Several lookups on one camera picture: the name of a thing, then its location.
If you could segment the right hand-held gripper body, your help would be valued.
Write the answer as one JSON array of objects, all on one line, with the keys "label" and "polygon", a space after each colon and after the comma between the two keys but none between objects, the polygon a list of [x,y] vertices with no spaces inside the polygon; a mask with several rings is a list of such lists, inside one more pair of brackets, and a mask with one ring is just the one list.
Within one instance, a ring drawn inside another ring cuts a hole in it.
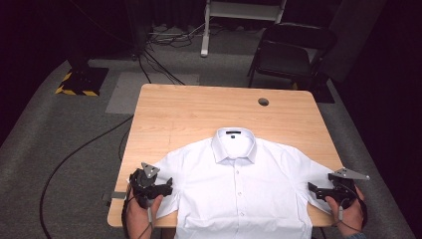
[{"label": "right hand-held gripper body", "polygon": [[344,209],[348,208],[357,198],[356,180],[369,180],[370,176],[348,168],[342,168],[327,175],[333,189],[328,194]]}]

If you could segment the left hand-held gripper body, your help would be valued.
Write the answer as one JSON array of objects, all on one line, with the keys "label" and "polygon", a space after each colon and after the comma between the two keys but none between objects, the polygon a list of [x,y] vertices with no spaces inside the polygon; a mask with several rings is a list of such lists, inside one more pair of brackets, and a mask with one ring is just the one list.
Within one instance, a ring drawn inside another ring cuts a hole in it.
[{"label": "left hand-held gripper body", "polygon": [[149,206],[149,200],[159,195],[158,187],[155,185],[158,172],[158,167],[143,162],[141,168],[138,168],[129,178],[133,197],[141,208],[146,209]]}]

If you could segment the white button-up shirt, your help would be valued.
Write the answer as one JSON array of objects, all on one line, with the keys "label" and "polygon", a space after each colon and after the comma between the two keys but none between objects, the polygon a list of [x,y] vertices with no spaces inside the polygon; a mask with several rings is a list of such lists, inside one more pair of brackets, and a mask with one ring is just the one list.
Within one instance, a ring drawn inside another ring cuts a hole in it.
[{"label": "white button-up shirt", "polygon": [[308,206],[330,213],[308,188],[329,187],[330,170],[246,128],[220,128],[156,166],[159,183],[173,179],[157,215],[178,213],[174,239],[311,239]]}]

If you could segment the person's right hand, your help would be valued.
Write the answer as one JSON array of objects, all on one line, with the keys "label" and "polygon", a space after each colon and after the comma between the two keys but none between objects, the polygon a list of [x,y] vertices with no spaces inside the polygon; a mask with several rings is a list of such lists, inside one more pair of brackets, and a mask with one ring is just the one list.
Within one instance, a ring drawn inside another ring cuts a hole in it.
[{"label": "person's right hand", "polygon": [[330,207],[336,228],[344,239],[362,231],[364,213],[358,200],[355,200],[347,209],[342,210],[342,219],[338,219],[339,204],[330,196],[325,198]]}]

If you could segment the person's left hand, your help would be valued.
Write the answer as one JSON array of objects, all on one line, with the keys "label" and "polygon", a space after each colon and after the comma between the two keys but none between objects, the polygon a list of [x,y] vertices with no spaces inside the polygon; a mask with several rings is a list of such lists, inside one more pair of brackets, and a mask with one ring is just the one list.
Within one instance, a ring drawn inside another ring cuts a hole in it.
[{"label": "person's left hand", "polygon": [[153,200],[150,210],[141,208],[135,199],[128,202],[125,222],[129,239],[150,239],[153,231],[152,224],[156,219],[162,199],[162,195],[157,196]]}]

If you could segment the grey table edge clip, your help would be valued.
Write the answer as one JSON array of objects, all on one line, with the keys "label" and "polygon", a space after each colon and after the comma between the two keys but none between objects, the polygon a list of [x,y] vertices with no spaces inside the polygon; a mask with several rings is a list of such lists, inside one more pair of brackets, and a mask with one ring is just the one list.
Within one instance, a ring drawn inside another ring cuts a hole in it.
[{"label": "grey table edge clip", "polygon": [[126,193],[113,191],[110,193],[104,193],[102,196],[102,200],[106,202],[111,202],[113,199],[126,199]]}]

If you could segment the grey floor mat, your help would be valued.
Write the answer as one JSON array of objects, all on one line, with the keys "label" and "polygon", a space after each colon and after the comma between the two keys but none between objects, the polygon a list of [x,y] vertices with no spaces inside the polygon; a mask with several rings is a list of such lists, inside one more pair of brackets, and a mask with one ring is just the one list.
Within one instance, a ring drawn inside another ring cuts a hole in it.
[{"label": "grey floor mat", "polygon": [[123,72],[119,75],[105,111],[108,114],[131,115],[135,111],[140,89],[151,81],[153,84],[178,85],[178,82],[164,74]]}]

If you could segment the black stand with striped base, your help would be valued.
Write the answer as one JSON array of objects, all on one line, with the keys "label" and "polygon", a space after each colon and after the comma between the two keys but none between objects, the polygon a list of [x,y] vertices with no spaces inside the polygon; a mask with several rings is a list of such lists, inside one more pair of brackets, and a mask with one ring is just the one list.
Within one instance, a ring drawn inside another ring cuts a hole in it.
[{"label": "black stand with striped base", "polygon": [[67,59],[71,68],[65,74],[56,93],[97,97],[106,79],[108,68],[91,67],[89,60],[78,51],[68,53]]}]

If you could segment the black folding chair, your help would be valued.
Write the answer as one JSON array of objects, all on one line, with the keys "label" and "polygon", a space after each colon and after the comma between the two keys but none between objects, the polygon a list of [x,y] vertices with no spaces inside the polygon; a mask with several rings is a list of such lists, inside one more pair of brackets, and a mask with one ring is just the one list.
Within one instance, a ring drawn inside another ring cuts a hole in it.
[{"label": "black folding chair", "polygon": [[309,90],[324,56],[336,43],[326,27],[278,23],[262,34],[248,71],[249,86],[259,73],[290,80],[299,90]]}]

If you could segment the grey leaning board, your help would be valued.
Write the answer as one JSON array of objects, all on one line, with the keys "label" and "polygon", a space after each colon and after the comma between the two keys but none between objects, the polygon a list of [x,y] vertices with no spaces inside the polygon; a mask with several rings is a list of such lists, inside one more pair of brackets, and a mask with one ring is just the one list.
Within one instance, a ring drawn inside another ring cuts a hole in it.
[{"label": "grey leaning board", "polygon": [[321,71],[343,82],[351,71],[387,0],[342,0],[329,28],[337,42],[325,55]]}]

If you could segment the white desk frame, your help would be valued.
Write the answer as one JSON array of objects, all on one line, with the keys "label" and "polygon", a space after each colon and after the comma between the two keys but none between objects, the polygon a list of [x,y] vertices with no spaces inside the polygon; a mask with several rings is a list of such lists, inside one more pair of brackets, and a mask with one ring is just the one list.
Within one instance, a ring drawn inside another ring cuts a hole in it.
[{"label": "white desk frame", "polygon": [[281,0],[276,5],[262,5],[252,3],[234,3],[216,0],[206,0],[204,10],[204,33],[200,56],[205,58],[209,52],[210,21],[212,17],[264,20],[280,23],[288,0]]}]

